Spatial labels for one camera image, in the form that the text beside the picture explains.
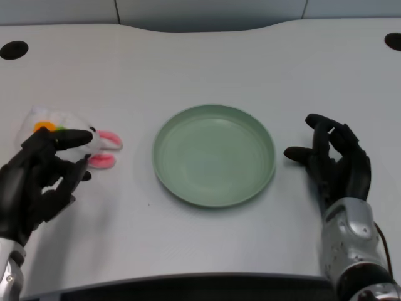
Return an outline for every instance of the plush bunny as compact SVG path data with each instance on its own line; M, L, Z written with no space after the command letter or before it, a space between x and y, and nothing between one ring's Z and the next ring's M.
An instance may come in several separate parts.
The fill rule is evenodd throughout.
M16 137L18 148L33 132L41 127L46 127L50 131L78 129L87 130L92 133L93 139L90 143L57 152L56 155L63 160L76 162L84 158L87 154L90 154L90 167L107 169L114 166L115 157L111 154L101 154L100 152L102 150L118 151L122 148L121 139L113 132L96 130L88 122L75 114L46 107L33 107L26 116Z

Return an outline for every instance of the white table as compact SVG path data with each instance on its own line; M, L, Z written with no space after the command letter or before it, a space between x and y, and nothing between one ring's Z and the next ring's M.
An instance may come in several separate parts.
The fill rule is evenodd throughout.
M117 165L94 171L77 202L32 235L24 296L179 273L320 275L320 212L305 171L282 155L311 144L311 112L348 123L368 152L368 201L401 280L401 52L383 42L394 31L401 19L302 20L232 33L1 27L0 45L29 45L24 57L0 60L1 162L34 104L79 112L124 141ZM192 207L152 170L162 124L203 103L249 112L275 141L275 177L243 206Z

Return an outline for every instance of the wall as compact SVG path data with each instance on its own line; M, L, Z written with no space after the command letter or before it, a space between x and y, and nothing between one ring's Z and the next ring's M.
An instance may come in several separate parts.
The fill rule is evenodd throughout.
M156 31L230 31L301 18L368 17L401 17L401 0L0 0L0 25L121 23Z

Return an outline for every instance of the robotic hand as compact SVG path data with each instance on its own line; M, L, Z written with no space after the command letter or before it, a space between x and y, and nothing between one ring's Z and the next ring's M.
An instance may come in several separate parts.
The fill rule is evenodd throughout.
M317 184L326 276L340 301L401 300L390 263L387 270L377 250L380 229L366 202L369 157L346 124L317 114L309 114L305 121L315 130L313 147L289 147L284 154L306 166ZM342 155L338 162L329 157L329 143Z
M56 157L89 143L85 130L50 132L42 127L28 138L22 149L0 169L0 300L19 300L23 286L20 267L23 246L42 222L53 219L75 198L72 192L80 181L91 179L86 171L88 157L76 163ZM43 193L62 177L56 189Z

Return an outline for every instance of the pink bunny ear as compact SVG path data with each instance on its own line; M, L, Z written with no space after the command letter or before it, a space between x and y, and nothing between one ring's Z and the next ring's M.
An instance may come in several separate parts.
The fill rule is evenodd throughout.
M112 168L115 164L115 158L113 155L94 155L89 159L89 166L97 169L108 169Z
M102 149L119 151L123 148L123 142L117 134L114 134L113 132L108 132L106 130L98 130L98 134L102 143Z

